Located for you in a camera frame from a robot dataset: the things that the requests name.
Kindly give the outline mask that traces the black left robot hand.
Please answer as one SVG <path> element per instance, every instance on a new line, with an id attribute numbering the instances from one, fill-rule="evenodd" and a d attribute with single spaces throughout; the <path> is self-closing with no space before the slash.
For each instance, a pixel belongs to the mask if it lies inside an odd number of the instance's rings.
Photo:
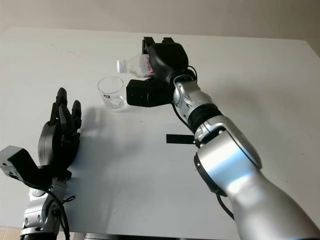
<path id="1" fill-rule="evenodd" d="M 72 173 L 68 170 L 75 160 L 82 125 L 81 103 L 75 100 L 72 109 L 68 109 L 67 91 L 59 88 L 52 104 L 49 121 L 41 131 L 38 142 L 40 168 L 52 178 L 69 180 Z"/>

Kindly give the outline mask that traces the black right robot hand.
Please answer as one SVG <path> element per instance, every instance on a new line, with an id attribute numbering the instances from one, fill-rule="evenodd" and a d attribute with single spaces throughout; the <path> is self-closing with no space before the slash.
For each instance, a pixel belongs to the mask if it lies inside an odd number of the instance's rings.
<path id="1" fill-rule="evenodd" d="M 155 77 L 171 84 L 175 77 L 183 75 L 189 65 L 189 59 L 183 46 L 171 37 L 155 42 L 150 36 L 142 39 L 142 53 L 149 56 L 149 63 Z"/>

